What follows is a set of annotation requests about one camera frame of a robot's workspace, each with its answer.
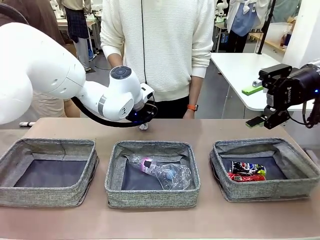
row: orange watch band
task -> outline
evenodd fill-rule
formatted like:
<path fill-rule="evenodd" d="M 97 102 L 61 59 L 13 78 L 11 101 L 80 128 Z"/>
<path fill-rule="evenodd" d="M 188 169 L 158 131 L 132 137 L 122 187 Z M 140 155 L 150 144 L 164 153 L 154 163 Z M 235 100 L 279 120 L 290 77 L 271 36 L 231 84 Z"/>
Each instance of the orange watch band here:
<path fill-rule="evenodd" d="M 199 105 L 190 105 L 190 104 L 187 105 L 187 108 L 193 111 L 198 111 L 198 107 Z"/>

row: person in white sweater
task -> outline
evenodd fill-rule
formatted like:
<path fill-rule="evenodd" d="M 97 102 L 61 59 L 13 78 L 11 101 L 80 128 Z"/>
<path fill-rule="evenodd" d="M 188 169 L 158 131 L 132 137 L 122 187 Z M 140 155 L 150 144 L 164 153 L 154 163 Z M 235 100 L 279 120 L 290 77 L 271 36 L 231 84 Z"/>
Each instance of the person in white sweater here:
<path fill-rule="evenodd" d="M 214 0 L 103 0 L 104 55 L 154 89 L 158 118 L 195 118 L 214 11 Z"/>

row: hand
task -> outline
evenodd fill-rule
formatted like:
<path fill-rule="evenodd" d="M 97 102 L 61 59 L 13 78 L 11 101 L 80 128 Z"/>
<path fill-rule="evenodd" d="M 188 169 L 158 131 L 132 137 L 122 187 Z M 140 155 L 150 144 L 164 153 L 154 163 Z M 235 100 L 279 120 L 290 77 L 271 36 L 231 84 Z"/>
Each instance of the hand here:
<path fill-rule="evenodd" d="M 184 116 L 183 116 L 183 119 L 195 119 L 195 111 L 191 110 L 191 109 L 188 109 Z"/>

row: white jacket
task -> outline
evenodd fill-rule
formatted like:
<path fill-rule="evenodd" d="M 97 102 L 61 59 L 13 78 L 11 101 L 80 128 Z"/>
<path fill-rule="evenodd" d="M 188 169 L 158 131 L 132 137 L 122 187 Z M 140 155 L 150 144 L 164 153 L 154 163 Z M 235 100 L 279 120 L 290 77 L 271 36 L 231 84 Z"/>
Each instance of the white jacket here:
<path fill-rule="evenodd" d="M 244 4 L 243 14 L 248 12 L 249 4 L 256 3 L 256 14 L 258 16 L 258 20 L 254 23 L 254 28 L 262 25 L 266 20 L 270 0 L 230 0 L 229 12 L 226 18 L 226 24 L 229 33 L 231 31 L 232 25 L 234 23 L 235 17 L 237 15 L 241 3 Z"/>

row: can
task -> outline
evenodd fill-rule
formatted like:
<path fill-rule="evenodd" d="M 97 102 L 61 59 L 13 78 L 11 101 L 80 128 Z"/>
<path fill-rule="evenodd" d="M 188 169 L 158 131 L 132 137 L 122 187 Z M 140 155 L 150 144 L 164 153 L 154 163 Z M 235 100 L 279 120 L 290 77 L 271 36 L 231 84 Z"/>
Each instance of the can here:
<path fill-rule="evenodd" d="M 243 176 L 252 176 L 257 174 L 266 176 L 267 169 L 260 164 L 233 161 L 230 172 L 232 174 L 239 174 Z"/>

